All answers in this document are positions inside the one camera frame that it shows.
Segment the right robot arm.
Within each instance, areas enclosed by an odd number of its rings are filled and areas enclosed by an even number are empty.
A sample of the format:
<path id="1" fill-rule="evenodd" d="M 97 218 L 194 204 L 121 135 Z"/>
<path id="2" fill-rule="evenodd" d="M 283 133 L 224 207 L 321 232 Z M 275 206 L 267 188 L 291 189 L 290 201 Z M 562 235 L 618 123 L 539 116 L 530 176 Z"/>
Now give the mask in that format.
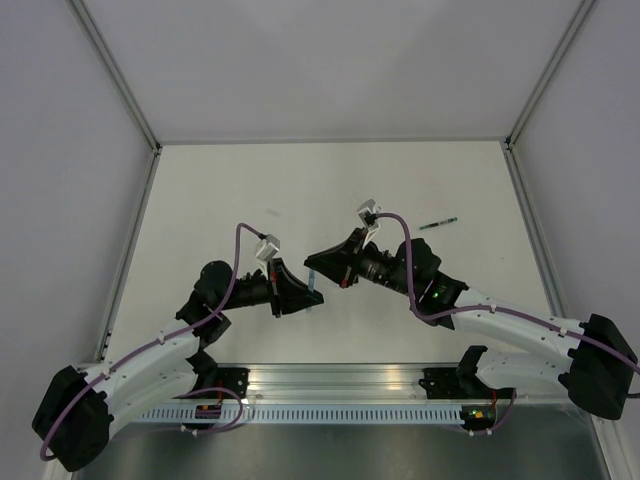
<path id="1" fill-rule="evenodd" d="M 583 321 L 521 311 L 442 273 L 440 258 L 422 239 L 403 241 L 390 253 L 367 237 L 366 229 L 357 228 L 342 243 L 309 255 L 304 264 L 343 289 L 366 279 L 403 294 L 429 326 L 518 348 L 509 354 L 470 346 L 455 373 L 464 395 L 564 392 L 592 415 L 621 418 L 639 364 L 611 319 L 593 314 Z"/>

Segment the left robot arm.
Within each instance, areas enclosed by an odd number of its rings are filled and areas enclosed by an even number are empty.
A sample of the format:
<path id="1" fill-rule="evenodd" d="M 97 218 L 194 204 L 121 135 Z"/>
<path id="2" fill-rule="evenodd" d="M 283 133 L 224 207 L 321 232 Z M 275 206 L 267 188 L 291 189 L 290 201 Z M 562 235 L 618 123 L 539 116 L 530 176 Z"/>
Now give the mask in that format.
<path id="1" fill-rule="evenodd" d="M 267 305 L 279 318 L 323 302 L 280 258 L 243 277 L 224 261 L 206 264 L 187 302 L 154 339 L 119 360 L 68 365 L 52 377 L 32 421 L 43 459 L 81 470 L 139 415 L 188 392 L 211 395 L 218 365 L 205 350 L 230 327 L 225 311 Z"/>

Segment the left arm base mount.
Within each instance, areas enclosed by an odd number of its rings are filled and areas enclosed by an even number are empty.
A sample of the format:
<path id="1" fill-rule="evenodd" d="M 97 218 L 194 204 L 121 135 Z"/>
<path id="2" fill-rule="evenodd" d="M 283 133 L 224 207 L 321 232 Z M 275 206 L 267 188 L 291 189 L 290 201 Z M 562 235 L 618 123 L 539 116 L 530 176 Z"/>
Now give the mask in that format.
<path id="1" fill-rule="evenodd" d="M 250 373 L 248 368 L 220 366 L 205 351 L 197 352 L 186 361 L 196 374 L 195 384 L 189 390 L 189 393 L 197 392 L 195 398 L 233 399 L 228 393 L 213 391 L 214 387 L 230 390 L 241 399 L 246 397 Z"/>

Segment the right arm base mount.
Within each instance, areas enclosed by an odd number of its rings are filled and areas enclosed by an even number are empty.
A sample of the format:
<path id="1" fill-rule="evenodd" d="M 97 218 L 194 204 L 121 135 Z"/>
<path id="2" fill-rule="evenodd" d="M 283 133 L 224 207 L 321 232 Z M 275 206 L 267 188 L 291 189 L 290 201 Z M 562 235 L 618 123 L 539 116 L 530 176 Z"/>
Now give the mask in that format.
<path id="1" fill-rule="evenodd" d="M 486 346 L 472 345 L 455 367 L 424 368 L 418 384 L 430 400 L 510 399 L 513 388 L 494 389 L 477 376 L 479 361 L 487 351 Z"/>

